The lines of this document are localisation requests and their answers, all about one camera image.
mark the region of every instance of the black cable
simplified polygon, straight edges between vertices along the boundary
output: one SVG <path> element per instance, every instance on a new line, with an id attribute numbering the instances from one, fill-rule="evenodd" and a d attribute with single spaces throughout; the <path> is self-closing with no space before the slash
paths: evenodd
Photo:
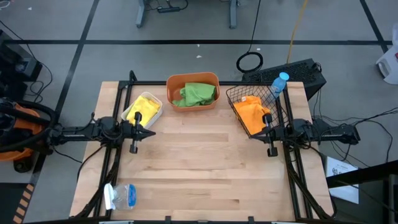
<path id="1" fill-rule="evenodd" d="M 256 32 L 257 19 L 258 19 L 258 17 L 259 17 L 260 5 L 261 5 L 261 0 L 259 0 L 259 4 L 258 4 L 258 6 L 257 6 L 256 21 L 254 22 L 254 28 L 253 28 L 253 33 L 252 33 L 252 35 L 251 35 L 251 41 L 250 41 L 249 50 L 248 50 L 245 54 L 243 54 L 242 56 L 240 56 L 240 57 L 238 58 L 238 60 L 236 61 L 236 68 L 237 68 L 240 72 L 242 72 L 242 73 L 256 72 L 256 71 L 258 71 L 258 70 L 261 69 L 262 64 L 264 63 L 264 59 L 263 59 L 262 55 L 261 55 L 259 52 L 250 52 L 251 46 L 252 46 L 252 44 L 253 44 L 254 33 Z M 245 70 L 245 69 L 242 69 L 242 68 L 241 68 L 241 60 L 242 60 L 244 57 L 248 56 L 248 55 L 255 55 L 255 56 L 259 57 L 260 63 L 259 63 L 259 65 L 257 65 L 257 66 L 256 66 L 255 68 L 253 68 L 253 69 Z"/>
<path id="2" fill-rule="evenodd" d="M 334 144 L 340 149 L 340 151 L 341 151 L 342 153 L 345 153 L 345 151 L 343 151 L 343 150 L 339 147 L 339 145 L 337 145 L 337 143 L 335 143 L 334 141 L 332 141 L 332 143 L 334 143 Z M 359 160 L 358 158 L 356 158 L 356 157 L 354 157 L 354 156 L 352 156 L 352 155 L 350 155 L 350 154 L 348 154 L 348 156 L 350 156 L 351 158 L 355 159 L 356 161 L 362 163 L 362 164 L 365 165 L 366 167 L 370 167 L 369 165 L 367 165 L 366 163 L 362 162 L 362 161 Z"/>
<path id="3" fill-rule="evenodd" d="M 156 8 L 153 8 L 153 7 L 150 5 L 150 2 L 146 3 L 145 5 L 146 5 L 146 6 L 149 6 L 149 9 L 145 9 L 145 11 L 156 10 L 158 7 L 161 7 L 161 6 L 160 6 L 159 0 L 156 0 L 156 1 L 157 1 L 157 7 L 156 7 Z"/>
<path id="4" fill-rule="evenodd" d="M 348 183 L 346 183 L 346 182 L 344 182 L 344 181 L 341 181 L 341 180 L 336 180 L 336 182 L 340 182 L 340 183 L 342 183 L 342 184 L 352 186 L 353 188 L 356 188 L 356 189 L 360 190 L 362 193 L 364 193 L 366 196 L 368 196 L 368 197 L 369 197 L 370 199 L 372 199 L 374 202 L 376 202 L 376 203 L 378 203 L 379 205 L 383 206 L 384 208 L 388 209 L 390 212 L 394 212 L 395 214 L 398 213 L 397 210 L 394 210 L 394 209 L 390 208 L 388 205 L 386 205 L 385 203 L 383 203 L 383 202 L 379 201 L 378 199 L 374 198 L 372 195 L 370 195 L 369 193 L 367 193 L 365 190 L 363 190 L 363 189 L 361 189 L 361 188 L 359 188 L 359 187 L 357 187 L 357 186 L 355 186 L 355 185 L 348 184 Z"/>
<path id="5" fill-rule="evenodd" d="M 189 3 L 188 3 L 188 0 L 185 0 L 185 2 L 186 2 L 186 5 L 185 5 L 185 7 L 183 7 L 183 8 L 180 8 L 180 10 L 184 10 L 184 9 L 186 9 L 186 8 L 188 7 L 188 5 L 189 5 Z"/>
<path id="6" fill-rule="evenodd" d="M 76 180 L 76 181 L 79 180 L 79 175 L 80 175 L 81 168 L 83 168 L 83 166 L 85 165 L 85 163 L 86 163 L 91 157 L 93 157 L 95 154 L 97 154 L 103 147 L 104 147 L 104 146 L 101 145 L 95 152 L 93 152 L 91 155 L 89 155 L 89 156 L 87 157 L 87 159 L 85 159 L 85 160 L 81 163 L 81 165 L 80 165 L 80 167 L 79 167 L 79 169 L 78 169 L 78 171 L 77 171 L 77 180 Z"/>
<path id="7" fill-rule="evenodd" d="M 95 116 L 95 114 L 94 114 L 94 112 L 92 112 L 92 113 L 91 113 L 91 118 L 90 118 L 90 120 L 88 121 L 88 123 L 87 123 L 84 127 L 78 128 L 78 129 L 76 129 L 75 131 L 82 131 L 82 130 L 86 129 L 86 128 L 91 124 L 92 121 L 95 121 L 94 116 Z"/>
<path id="8" fill-rule="evenodd" d="M 321 99 L 322 99 L 322 88 L 320 88 L 320 90 L 319 90 L 319 115 L 321 116 L 321 119 L 322 119 L 322 111 L 321 111 L 322 101 L 321 101 Z"/>
<path id="9" fill-rule="evenodd" d="M 16 37 L 18 37 L 19 39 L 21 39 L 21 40 L 24 40 L 22 37 L 20 37 L 19 35 L 17 35 L 14 31 L 12 31 L 12 29 L 10 29 L 7 25 L 5 25 L 2 21 L 0 21 L 0 23 L 5 27 L 5 28 L 7 28 L 10 32 L 12 32 Z M 30 54 L 32 55 L 32 57 L 36 60 L 36 61 L 38 61 L 37 60 L 37 58 L 36 58 L 36 56 L 33 54 L 33 51 L 32 51 L 32 49 L 30 49 L 30 47 L 29 47 L 29 44 L 26 44 L 26 46 L 27 46 L 27 48 L 28 48 L 28 50 L 29 50 L 29 52 L 30 52 Z M 41 103 L 42 101 L 43 101 L 43 96 L 41 95 L 41 93 L 52 83 L 52 79 L 53 79 L 53 75 L 52 75 L 52 72 L 51 72 L 51 70 L 48 68 L 48 66 L 46 66 L 44 63 L 42 63 L 42 62 L 39 62 L 41 65 L 43 65 L 49 72 L 50 72 L 50 82 L 47 84 L 47 85 L 44 85 L 44 83 L 42 82 L 42 81 L 35 81 L 35 82 L 33 82 L 32 84 L 30 84 L 30 87 L 29 87 L 29 89 L 30 89 L 30 91 L 33 93 L 32 95 L 28 95 L 28 96 L 36 96 L 36 98 L 35 98 L 35 100 L 34 100 L 34 102 L 35 103 Z M 42 83 L 42 86 L 39 88 L 39 90 L 37 91 L 37 92 L 35 92 L 35 91 L 32 91 L 32 85 L 34 85 L 34 84 L 36 84 L 36 83 Z"/>
<path id="10" fill-rule="evenodd" d="M 72 156 L 68 156 L 68 155 L 66 155 L 66 154 L 64 154 L 64 153 L 58 152 L 54 147 L 53 147 L 53 150 L 54 150 L 56 153 L 60 154 L 61 156 L 65 156 L 65 157 L 67 157 L 67 158 L 69 158 L 69 159 L 71 159 L 71 160 L 73 160 L 73 161 L 75 161 L 75 162 L 81 163 L 81 161 L 79 161 L 79 160 L 73 158 Z"/>
<path id="11" fill-rule="evenodd" d="M 313 105 L 313 109 L 312 109 L 312 116 L 315 116 L 315 108 L 317 107 L 317 103 L 318 103 L 318 98 L 319 98 L 319 91 L 317 92 L 317 100 L 315 101 L 315 104 Z"/>
<path id="12" fill-rule="evenodd" d="M 333 141 L 330 141 L 330 144 L 331 144 L 331 146 L 333 147 L 333 150 L 335 150 L 335 152 L 336 152 L 341 158 L 344 158 L 344 156 L 341 155 L 341 154 L 337 151 L 337 149 L 335 148 L 335 145 L 334 145 L 333 143 L 334 143 Z"/>
<path id="13" fill-rule="evenodd" d="M 251 46 L 253 44 L 254 33 L 256 32 L 257 19 L 259 17 L 259 11 L 260 11 L 260 4 L 261 4 L 261 0 L 259 0 L 259 4 L 257 5 L 256 20 L 254 21 L 254 28 L 253 28 L 253 33 L 251 34 L 251 41 L 250 41 L 250 46 L 249 46 L 248 52 L 251 49 Z"/>
<path id="14" fill-rule="evenodd" d="M 343 159 L 340 159 L 340 161 L 345 161 L 345 160 L 347 159 L 347 156 L 348 156 L 348 154 L 349 154 L 349 150 L 350 150 L 350 149 L 351 149 L 351 144 L 348 144 L 347 151 L 345 152 L 346 154 L 345 154 L 345 156 L 344 156 Z"/>
<path id="15" fill-rule="evenodd" d="M 380 125 L 380 127 L 390 136 L 390 144 L 388 145 L 387 156 L 386 156 L 386 162 L 388 162 L 389 154 L 390 154 L 390 150 L 391 150 L 391 146 L 392 146 L 392 142 L 393 142 L 394 138 L 392 137 L 391 133 L 381 123 L 379 123 L 377 121 L 373 121 L 373 120 L 366 120 L 364 122 L 372 122 L 372 123 L 376 123 L 376 124 Z"/>

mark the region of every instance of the gray floor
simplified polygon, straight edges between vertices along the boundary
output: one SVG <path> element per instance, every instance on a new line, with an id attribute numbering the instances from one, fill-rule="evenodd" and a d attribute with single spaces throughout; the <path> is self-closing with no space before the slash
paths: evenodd
<path id="1" fill-rule="evenodd" d="M 184 1 L 172 1 L 177 6 Z M 141 29 L 134 25 L 137 1 L 101 0 L 87 39 L 159 40 L 159 39 L 250 39 L 257 1 L 245 0 L 238 8 L 238 28 L 228 28 L 228 4 L 216 0 L 189 0 L 179 13 L 146 12 Z M 366 0 L 384 40 L 391 40 L 391 27 L 398 22 L 395 0 Z M 78 40 L 93 0 L 14 1 L 0 11 L 0 20 L 25 39 Z M 255 39 L 288 40 L 303 0 L 262 2 Z M 359 0 L 310 1 L 297 31 L 298 40 L 377 40 Z M 54 74 L 44 92 L 43 104 L 55 108 L 77 45 L 31 45 L 36 57 Z M 285 63 L 287 45 L 254 45 L 264 57 L 263 68 Z M 64 125 L 88 121 L 94 110 L 102 81 L 125 80 L 134 70 L 139 80 L 166 80 L 170 75 L 188 72 L 215 72 L 220 80 L 240 80 L 236 59 L 247 45 L 86 45 L 81 53 L 73 81 L 61 114 Z M 322 89 L 322 114 L 335 119 L 371 116 L 396 106 L 398 88 L 385 83 L 374 63 L 382 55 L 380 46 L 297 45 L 291 61 L 313 58 L 320 62 L 327 84 Z M 253 61 L 246 60 L 246 67 Z M 43 70 L 39 80 L 47 82 Z M 397 136 L 395 115 L 378 118 L 393 136 Z M 350 154 L 373 166 L 386 157 L 389 138 L 375 124 L 358 126 L 362 141 Z M 398 143 L 393 142 L 390 160 L 398 159 Z M 85 144 L 68 143 L 59 151 L 81 159 Z M 339 158 L 329 143 L 321 151 Z M 354 165 L 362 164 L 351 160 Z M 79 164 L 57 154 L 45 160 L 40 179 L 25 218 L 26 222 L 67 218 L 76 187 Z M 30 174 L 13 172 L 10 164 L 0 163 L 0 182 L 28 182 Z M 381 198 L 381 183 L 360 186 Z M 337 200 L 338 217 L 381 223 L 381 208 L 366 196 L 360 204 Z"/>

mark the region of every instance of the white container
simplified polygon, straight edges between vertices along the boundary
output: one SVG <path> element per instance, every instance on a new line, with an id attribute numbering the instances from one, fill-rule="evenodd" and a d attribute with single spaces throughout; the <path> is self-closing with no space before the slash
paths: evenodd
<path id="1" fill-rule="evenodd" d="M 398 85 L 398 23 L 392 28 L 393 46 L 376 62 L 384 81 Z"/>
<path id="2" fill-rule="evenodd" d="M 137 202 L 136 188 L 132 184 L 121 184 L 114 187 L 110 183 L 105 184 L 104 199 L 107 210 L 130 210 Z"/>
<path id="3" fill-rule="evenodd" d="M 152 95 L 152 94 L 150 94 L 148 92 L 143 92 L 143 93 L 141 93 L 140 96 L 145 97 L 145 98 L 147 98 L 149 100 L 153 100 L 157 104 L 160 105 L 159 111 L 155 114 L 155 116 L 151 120 L 149 120 L 147 125 L 144 126 L 144 128 L 150 128 L 155 123 L 155 121 L 162 115 L 162 113 L 163 113 L 163 103 L 158 98 L 156 98 L 154 95 Z M 129 112 L 130 112 L 132 106 L 135 104 L 135 102 L 136 101 L 134 101 L 132 103 L 132 105 L 130 105 L 125 111 L 123 111 L 123 113 L 121 115 L 123 121 L 127 120 L 127 115 L 129 114 Z"/>

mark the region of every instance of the orange vacuum cleaner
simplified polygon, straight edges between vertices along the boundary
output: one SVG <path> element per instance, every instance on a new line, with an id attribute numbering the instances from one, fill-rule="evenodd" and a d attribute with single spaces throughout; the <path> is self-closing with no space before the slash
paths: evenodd
<path id="1" fill-rule="evenodd" d="M 40 117 L 39 114 L 28 108 L 24 108 L 16 102 L 6 98 L 0 99 L 2 108 L 14 108 L 26 114 Z M 24 119 L 16 118 L 9 114 L 0 113 L 0 145 L 9 145 L 21 142 L 26 138 L 39 134 L 44 126 L 31 123 Z M 0 161 L 14 161 L 14 169 L 18 172 L 27 172 L 32 168 L 33 149 L 22 147 L 17 151 L 0 153 Z"/>

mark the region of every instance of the orange cloth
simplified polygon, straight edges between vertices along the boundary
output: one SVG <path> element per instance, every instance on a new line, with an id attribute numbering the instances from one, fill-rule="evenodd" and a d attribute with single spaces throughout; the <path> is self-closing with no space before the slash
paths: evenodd
<path id="1" fill-rule="evenodd" d="M 234 103 L 234 107 L 250 134 L 259 133 L 266 127 L 266 124 L 262 122 L 262 116 L 270 114 L 271 111 L 262 107 L 259 97 L 244 96 L 242 102 Z"/>

